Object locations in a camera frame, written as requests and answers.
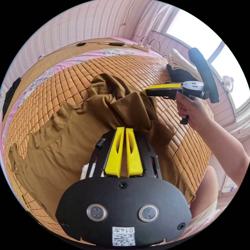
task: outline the white towel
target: white towel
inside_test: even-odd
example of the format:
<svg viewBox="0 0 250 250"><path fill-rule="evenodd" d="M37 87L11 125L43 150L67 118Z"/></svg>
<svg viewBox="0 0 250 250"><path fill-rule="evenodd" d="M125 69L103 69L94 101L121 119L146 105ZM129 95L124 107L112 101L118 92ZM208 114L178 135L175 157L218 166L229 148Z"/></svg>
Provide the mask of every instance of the white towel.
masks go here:
<svg viewBox="0 0 250 250"><path fill-rule="evenodd" d="M187 59L185 59L176 49L171 49L167 56L167 60L172 70L186 70L198 81L203 82L196 67L194 67Z"/></svg>

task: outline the qr code label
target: qr code label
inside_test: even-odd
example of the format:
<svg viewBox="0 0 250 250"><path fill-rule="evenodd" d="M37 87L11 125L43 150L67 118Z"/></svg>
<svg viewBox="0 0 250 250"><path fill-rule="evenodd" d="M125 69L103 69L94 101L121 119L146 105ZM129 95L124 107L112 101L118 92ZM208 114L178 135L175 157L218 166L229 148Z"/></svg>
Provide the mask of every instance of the qr code label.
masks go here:
<svg viewBox="0 0 250 250"><path fill-rule="evenodd" d="M113 246L135 246L134 227L112 227Z"/></svg>

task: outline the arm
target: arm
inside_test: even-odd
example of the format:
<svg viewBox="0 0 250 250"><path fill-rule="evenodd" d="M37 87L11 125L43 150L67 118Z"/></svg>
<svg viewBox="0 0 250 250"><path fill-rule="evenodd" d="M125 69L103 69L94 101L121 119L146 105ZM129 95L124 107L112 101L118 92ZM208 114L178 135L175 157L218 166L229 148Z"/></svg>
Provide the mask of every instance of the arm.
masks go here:
<svg viewBox="0 0 250 250"><path fill-rule="evenodd" d="M212 119L208 119L206 129L197 132L225 173L240 186L250 163L242 144Z"/></svg>
<svg viewBox="0 0 250 250"><path fill-rule="evenodd" d="M190 127L199 133L225 173L240 186L250 163L242 144L209 117L200 99L190 100L177 93L176 101L179 116L189 115Z"/></svg>

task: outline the person's leg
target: person's leg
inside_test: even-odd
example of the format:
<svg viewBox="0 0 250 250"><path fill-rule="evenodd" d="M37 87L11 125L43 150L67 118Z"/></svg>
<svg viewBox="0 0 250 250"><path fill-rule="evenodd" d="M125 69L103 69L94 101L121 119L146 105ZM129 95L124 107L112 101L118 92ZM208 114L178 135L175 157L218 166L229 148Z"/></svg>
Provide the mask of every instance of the person's leg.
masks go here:
<svg viewBox="0 0 250 250"><path fill-rule="evenodd" d="M196 191L194 201L190 203L192 218L210 207L218 197L218 179L212 166L208 166L204 177Z"/></svg>

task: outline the hand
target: hand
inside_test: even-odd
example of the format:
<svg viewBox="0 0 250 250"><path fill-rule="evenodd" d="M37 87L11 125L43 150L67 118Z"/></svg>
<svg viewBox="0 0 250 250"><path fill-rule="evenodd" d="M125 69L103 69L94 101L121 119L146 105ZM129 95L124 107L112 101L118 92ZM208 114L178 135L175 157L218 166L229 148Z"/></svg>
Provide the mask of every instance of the hand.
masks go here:
<svg viewBox="0 0 250 250"><path fill-rule="evenodd" d="M178 115L181 118L189 116L188 124L193 130L197 132L206 129L208 123L211 121L201 99L192 97L192 100L181 94L176 93L176 104Z"/></svg>

